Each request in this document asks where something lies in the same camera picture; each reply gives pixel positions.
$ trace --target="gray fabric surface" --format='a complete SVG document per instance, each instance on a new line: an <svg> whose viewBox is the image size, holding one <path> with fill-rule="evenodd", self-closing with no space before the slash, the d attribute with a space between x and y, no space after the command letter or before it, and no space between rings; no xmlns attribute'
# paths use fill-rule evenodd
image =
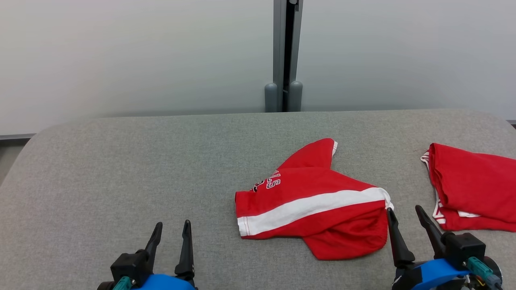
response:
<svg viewBox="0 0 516 290"><path fill-rule="evenodd" d="M122 252L164 224L154 270L173 274L192 222L205 289L390 289L390 244L349 261L317 261L296 238L242 240L234 193L305 144L334 138L332 168L385 188L408 247L432 258L414 206L434 194L419 157L431 142L516 158L516 131L468 110L302 112L107 118L36 135L0 187L2 289L96 289ZM473 231L516 287L514 233Z"/></svg>

